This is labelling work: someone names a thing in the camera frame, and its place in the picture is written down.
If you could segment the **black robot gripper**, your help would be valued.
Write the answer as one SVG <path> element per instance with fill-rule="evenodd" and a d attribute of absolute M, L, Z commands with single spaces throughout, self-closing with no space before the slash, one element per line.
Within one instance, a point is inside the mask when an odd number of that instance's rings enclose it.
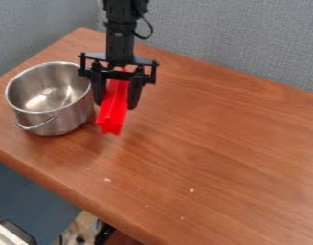
<path fill-rule="evenodd" d="M 106 93 L 106 78 L 130 80 L 129 110 L 137 107 L 144 84 L 157 83 L 156 60 L 134 55 L 134 29 L 137 24 L 106 22 L 106 52 L 79 56 L 78 74 L 92 78 L 94 101 L 102 104 Z"/>

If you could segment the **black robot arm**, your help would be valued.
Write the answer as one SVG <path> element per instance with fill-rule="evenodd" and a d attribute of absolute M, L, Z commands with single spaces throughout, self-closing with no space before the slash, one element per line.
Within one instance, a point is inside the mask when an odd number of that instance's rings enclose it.
<path fill-rule="evenodd" d="M 78 55 L 78 74 L 92 82 L 96 104 L 105 101 L 110 79 L 129 82 L 129 110 L 138 105 L 142 88 L 157 83 L 158 62 L 134 55 L 134 38 L 146 40 L 154 34 L 145 17 L 149 3 L 150 0 L 102 0 L 106 52 Z"/>

